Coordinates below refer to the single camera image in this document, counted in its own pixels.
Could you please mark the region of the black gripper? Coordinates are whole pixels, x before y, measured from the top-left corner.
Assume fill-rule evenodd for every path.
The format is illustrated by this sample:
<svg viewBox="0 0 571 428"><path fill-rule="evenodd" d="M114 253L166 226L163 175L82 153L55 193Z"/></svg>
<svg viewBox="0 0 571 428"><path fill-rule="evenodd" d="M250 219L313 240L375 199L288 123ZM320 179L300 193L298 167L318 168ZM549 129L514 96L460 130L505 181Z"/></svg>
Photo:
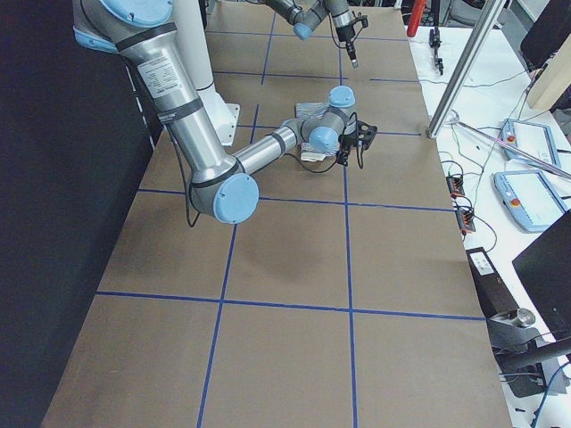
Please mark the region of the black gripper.
<svg viewBox="0 0 571 428"><path fill-rule="evenodd" d="M367 28L368 16L361 12L344 12L334 17L336 35L339 42L343 44L354 69L359 67L354 46L354 41L358 36L358 32L355 30L357 24L360 24L362 29Z"/></svg>
<svg viewBox="0 0 571 428"><path fill-rule="evenodd" d="M377 135L377 126L357 119L355 129L340 137L340 148L336 155L336 163L347 166L352 149L356 150L356 159L360 168L364 167L363 153L370 147Z"/></svg>

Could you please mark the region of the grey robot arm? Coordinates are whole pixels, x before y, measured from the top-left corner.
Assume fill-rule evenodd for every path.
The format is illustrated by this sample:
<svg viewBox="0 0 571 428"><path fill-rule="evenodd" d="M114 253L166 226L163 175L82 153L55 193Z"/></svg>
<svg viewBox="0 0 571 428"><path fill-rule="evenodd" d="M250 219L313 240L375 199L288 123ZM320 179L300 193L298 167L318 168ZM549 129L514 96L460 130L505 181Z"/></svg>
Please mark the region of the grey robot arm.
<svg viewBox="0 0 571 428"><path fill-rule="evenodd" d="M360 24L362 29L367 28L368 16L361 12L351 12L347 1L315 1L307 10L295 1L268 0L262 3L284 18L293 27L294 34L301 40L308 39L322 21L329 19L331 31L336 33L332 36L334 44L337 48L346 51L354 69L359 67L354 46L359 32L355 26Z"/></svg>
<svg viewBox="0 0 571 428"><path fill-rule="evenodd" d="M128 61L150 95L176 149L186 207L227 224L247 220L259 200L254 174L295 146L310 143L345 164L352 149L366 150L376 128L361 121L353 91L334 87L324 113L289 119L235 153L235 114L216 91L196 1L76 1L77 42Z"/></svg>

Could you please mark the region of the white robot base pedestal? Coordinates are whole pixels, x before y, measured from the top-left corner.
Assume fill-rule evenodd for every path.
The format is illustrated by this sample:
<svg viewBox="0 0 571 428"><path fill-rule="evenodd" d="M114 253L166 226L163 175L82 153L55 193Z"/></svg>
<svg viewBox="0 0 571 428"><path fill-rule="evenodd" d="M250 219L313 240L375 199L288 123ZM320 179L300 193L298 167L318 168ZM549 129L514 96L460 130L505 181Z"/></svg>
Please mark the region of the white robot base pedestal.
<svg viewBox="0 0 571 428"><path fill-rule="evenodd" d="M203 101L219 140L229 147L234 142L240 106L226 103L215 87L199 2L175 1L172 18L178 29L176 44L184 68Z"/></svg>

